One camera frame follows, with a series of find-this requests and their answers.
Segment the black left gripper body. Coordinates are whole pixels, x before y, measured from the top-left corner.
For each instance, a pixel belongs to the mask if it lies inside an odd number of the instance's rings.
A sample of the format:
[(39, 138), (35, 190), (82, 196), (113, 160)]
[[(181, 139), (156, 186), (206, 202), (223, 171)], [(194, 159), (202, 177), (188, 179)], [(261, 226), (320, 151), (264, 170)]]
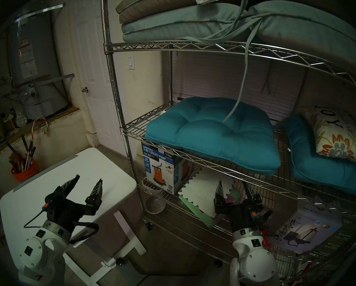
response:
[(88, 206), (75, 203), (61, 193), (58, 186), (54, 192), (45, 197), (43, 206), (47, 212), (47, 219), (61, 227), (72, 227), (84, 215), (95, 215), (99, 206)]

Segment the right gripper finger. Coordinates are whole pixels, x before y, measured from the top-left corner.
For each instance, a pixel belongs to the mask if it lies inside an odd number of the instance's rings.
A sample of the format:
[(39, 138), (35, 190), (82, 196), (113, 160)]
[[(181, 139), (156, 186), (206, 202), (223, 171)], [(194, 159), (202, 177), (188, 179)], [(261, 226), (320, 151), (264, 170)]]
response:
[(226, 199), (224, 198), (223, 185), (222, 185), (222, 181), (220, 180), (218, 182), (218, 186), (215, 192), (215, 204), (225, 204), (225, 203), (226, 203)]
[(251, 200), (255, 205), (260, 205), (261, 204), (261, 197), (259, 193), (257, 193), (254, 189), (252, 184), (243, 182), (243, 187), (245, 191), (245, 195), (247, 196), (247, 199)]

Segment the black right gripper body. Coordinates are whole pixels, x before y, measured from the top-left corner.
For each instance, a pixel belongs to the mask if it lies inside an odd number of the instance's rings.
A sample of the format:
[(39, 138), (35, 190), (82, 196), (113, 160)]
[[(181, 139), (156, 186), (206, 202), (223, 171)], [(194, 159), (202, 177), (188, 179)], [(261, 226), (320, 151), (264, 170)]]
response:
[(230, 220), (231, 232), (252, 228), (253, 231), (261, 230), (265, 222), (272, 215), (272, 210), (268, 210), (262, 216), (255, 216), (253, 213), (260, 212), (256, 205), (221, 203), (214, 204), (217, 214), (224, 214)]

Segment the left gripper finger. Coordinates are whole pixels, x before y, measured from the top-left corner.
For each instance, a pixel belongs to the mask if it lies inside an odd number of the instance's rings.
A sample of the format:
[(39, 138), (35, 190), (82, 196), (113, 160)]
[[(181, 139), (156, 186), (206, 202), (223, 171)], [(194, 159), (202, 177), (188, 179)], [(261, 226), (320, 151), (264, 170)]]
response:
[(100, 179), (94, 186), (91, 194), (86, 198), (85, 202), (88, 206), (100, 206), (102, 203), (102, 184), (103, 180)]
[(60, 188), (61, 188), (61, 193), (64, 196), (68, 196), (69, 193), (74, 189), (74, 187), (76, 186), (78, 180), (79, 180), (80, 176), (76, 175), (75, 178), (65, 182)]

